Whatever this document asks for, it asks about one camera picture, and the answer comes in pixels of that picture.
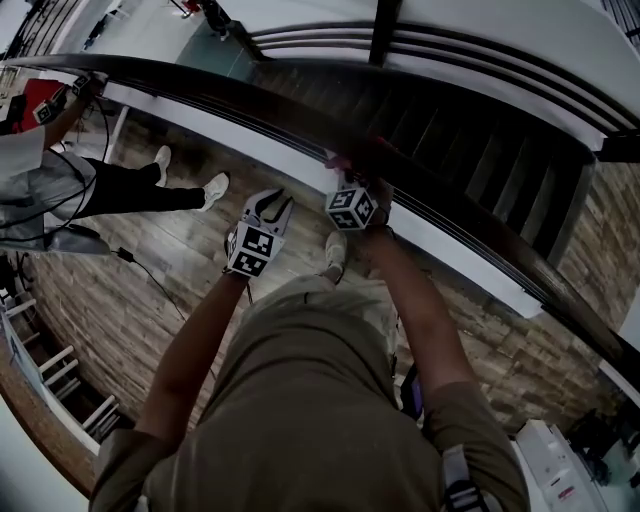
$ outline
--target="black pants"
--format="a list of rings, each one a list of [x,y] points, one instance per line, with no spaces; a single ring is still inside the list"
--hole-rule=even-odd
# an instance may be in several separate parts
[[[86,159],[96,170],[96,185],[87,206],[75,217],[82,219],[103,213],[170,212],[204,206],[201,188],[162,188],[160,167],[153,163],[142,169],[125,169]]]

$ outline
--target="red object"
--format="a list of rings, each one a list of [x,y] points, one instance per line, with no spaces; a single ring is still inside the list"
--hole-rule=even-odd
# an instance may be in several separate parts
[[[27,96],[27,108],[24,111],[24,120],[22,121],[21,127],[17,124],[13,127],[14,133],[19,132],[20,128],[22,128],[23,132],[37,128],[39,125],[33,116],[33,111],[39,107],[44,100],[50,100],[63,85],[64,84],[56,80],[40,80],[37,78],[28,80],[23,91],[23,94]]]
[[[196,0],[183,0],[182,5],[184,5],[191,12],[200,12],[200,6]]]

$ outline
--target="stair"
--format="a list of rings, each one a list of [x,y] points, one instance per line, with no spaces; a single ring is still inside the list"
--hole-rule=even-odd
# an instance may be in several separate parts
[[[593,162],[561,130],[472,91],[363,67],[266,62],[250,81],[382,137],[559,262]]]

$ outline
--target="fiducial marker cube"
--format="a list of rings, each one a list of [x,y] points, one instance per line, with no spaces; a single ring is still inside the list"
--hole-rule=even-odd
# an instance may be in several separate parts
[[[364,229],[378,204],[364,187],[346,188],[327,195],[325,212],[341,231]]]
[[[284,245],[284,238],[246,222],[238,222],[228,239],[227,268],[249,277],[258,277]]]

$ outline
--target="shoe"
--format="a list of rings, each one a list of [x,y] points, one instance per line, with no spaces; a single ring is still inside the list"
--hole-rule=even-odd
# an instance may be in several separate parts
[[[220,199],[229,188],[229,173],[222,172],[213,178],[204,187],[204,206],[198,208],[199,212],[210,210],[218,199]]]
[[[334,231],[327,238],[325,245],[327,270],[332,267],[340,269],[341,275],[347,264],[347,236],[342,231]]]
[[[160,179],[156,182],[156,187],[164,187],[167,184],[167,167],[171,163],[171,148],[162,146],[153,162],[160,167]]]

